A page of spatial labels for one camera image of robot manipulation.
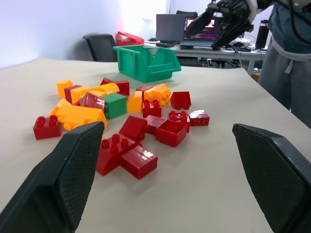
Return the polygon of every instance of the laptop screen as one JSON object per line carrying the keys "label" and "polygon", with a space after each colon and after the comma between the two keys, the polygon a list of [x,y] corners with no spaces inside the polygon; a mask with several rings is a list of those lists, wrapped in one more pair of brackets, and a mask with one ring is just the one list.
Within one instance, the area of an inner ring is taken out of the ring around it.
{"label": "laptop screen", "polygon": [[[213,17],[211,22],[208,25],[206,25],[205,28],[200,33],[191,36],[189,38],[184,36],[184,41],[216,40],[216,38],[220,33],[218,19],[219,19],[218,17]],[[192,21],[194,21],[194,18],[186,18],[185,31]]]}

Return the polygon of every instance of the table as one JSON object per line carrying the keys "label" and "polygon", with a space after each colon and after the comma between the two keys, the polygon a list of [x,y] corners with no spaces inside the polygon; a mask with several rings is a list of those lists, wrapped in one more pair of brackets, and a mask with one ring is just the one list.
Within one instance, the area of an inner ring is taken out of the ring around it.
{"label": "table", "polygon": [[[179,45],[175,45],[174,47],[171,47],[171,49],[174,50],[176,56],[179,57],[205,57],[211,59],[225,59],[225,60],[239,58],[234,51],[226,49],[213,50],[212,48],[208,47],[193,47],[193,49],[191,50],[182,50],[180,49]],[[240,59],[249,61],[247,69],[247,73],[249,75],[251,75],[253,72],[255,61],[263,60],[265,55],[266,51],[260,50],[253,50],[251,52],[241,52]]]}
{"label": "table", "polygon": [[[1,70],[0,77],[0,211],[59,141],[36,141],[32,131],[35,119],[58,103],[59,79],[88,86],[103,77],[127,79],[132,90],[142,85],[119,74],[116,63],[47,59]],[[76,232],[272,233],[246,180],[232,126],[279,133],[309,161],[311,130],[242,68],[182,67],[165,83],[172,91],[189,90],[191,108],[205,109],[210,126],[192,127],[177,148],[147,134],[142,144],[158,155],[158,168],[140,181],[120,167],[105,177],[96,173]],[[126,118],[109,121],[103,137],[118,132]]]}

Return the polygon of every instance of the green lego brick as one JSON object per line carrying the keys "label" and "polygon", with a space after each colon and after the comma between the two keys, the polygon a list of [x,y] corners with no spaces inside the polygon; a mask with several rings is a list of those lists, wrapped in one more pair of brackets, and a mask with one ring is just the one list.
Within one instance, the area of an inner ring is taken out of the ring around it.
{"label": "green lego brick", "polygon": [[113,119],[126,114],[126,97],[118,93],[103,96],[105,100],[105,115],[107,119]]}

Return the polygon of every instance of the laptop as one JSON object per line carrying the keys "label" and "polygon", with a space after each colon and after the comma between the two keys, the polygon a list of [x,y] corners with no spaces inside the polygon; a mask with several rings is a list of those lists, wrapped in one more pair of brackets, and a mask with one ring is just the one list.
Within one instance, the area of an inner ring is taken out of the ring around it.
{"label": "laptop", "polygon": [[191,15],[156,15],[156,38],[159,41],[182,42],[184,39],[185,19]]}
{"label": "laptop", "polygon": [[[219,17],[213,17],[211,22],[205,26],[205,28],[190,38],[184,37],[183,42],[180,45],[183,46],[198,46],[198,47],[210,47],[217,39],[220,33],[220,27],[218,24]],[[186,18],[184,32],[194,18]]]}

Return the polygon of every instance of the robotic arm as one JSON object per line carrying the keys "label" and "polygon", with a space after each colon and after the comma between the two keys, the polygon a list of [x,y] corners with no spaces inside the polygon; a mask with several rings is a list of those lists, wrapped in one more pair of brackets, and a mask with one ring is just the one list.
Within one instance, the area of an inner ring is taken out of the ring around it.
{"label": "robotic arm", "polygon": [[[293,0],[289,0],[289,3],[287,0],[274,1],[289,9],[291,15],[295,14],[311,26],[310,21],[293,10]],[[310,0],[296,1],[300,1],[300,5],[307,5],[311,2]],[[256,14],[268,8],[272,3],[273,0],[220,0],[218,3],[215,3],[215,0],[212,0],[212,3],[207,5],[206,11],[187,27],[185,36],[190,37],[200,33],[203,28],[210,23],[214,13],[220,12],[223,14],[218,22],[220,25],[221,33],[212,44],[212,47],[219,48],[225,46],[241,35],[243,32],[251,32],[254,28],[251,23],[254,20]]]}

